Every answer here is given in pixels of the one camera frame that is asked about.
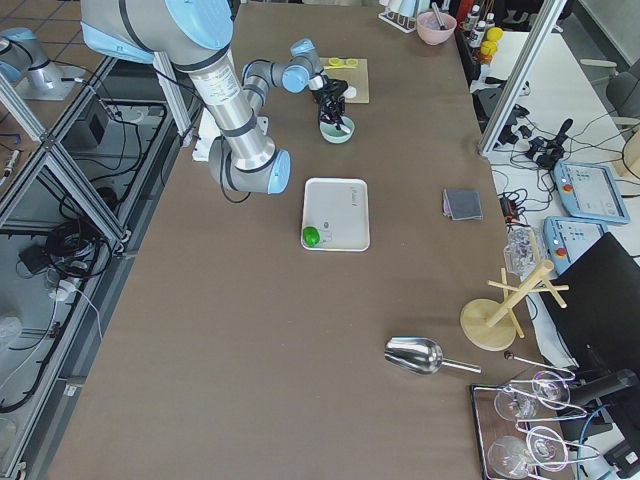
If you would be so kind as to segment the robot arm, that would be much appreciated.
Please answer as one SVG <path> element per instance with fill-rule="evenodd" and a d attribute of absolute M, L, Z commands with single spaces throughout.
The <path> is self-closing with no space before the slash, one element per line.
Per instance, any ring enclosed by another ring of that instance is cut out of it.
<path fill-rule="evenodd" d="M 165 53 L 187 74 L 221 132 L 209 168 L 224 189 L 280 194 L 289 182 L 289 153 L 276 146 L 258 124 L 272 88 L 291 93 L 309 89 L 319 106 L 319 122 L 349 139 L 346 82 L 331 79 L 308 38 L 294 43 L 287 62 L 254 60 L 234 69 L 234 20 L 227 1 L 84 1 L 84 41 L 103 55 L 150 64 Z"/>
<path fill-rule="evenodd" d="M 35 33 L 25 27 L 1 32 L 1 74 L 26 100 L 62 101 L 82 69 L 55 65 Z"/>

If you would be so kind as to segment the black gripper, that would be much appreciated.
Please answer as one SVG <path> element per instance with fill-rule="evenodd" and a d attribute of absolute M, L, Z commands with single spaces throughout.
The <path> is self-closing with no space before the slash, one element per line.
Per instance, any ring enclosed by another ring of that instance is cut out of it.
<path fill-rule="evenodd" d="M 330 125 L 343 124 L 342 116 L 345 112 L 343 96 L 323 96 L 319 100 L 319 121 Z"/>

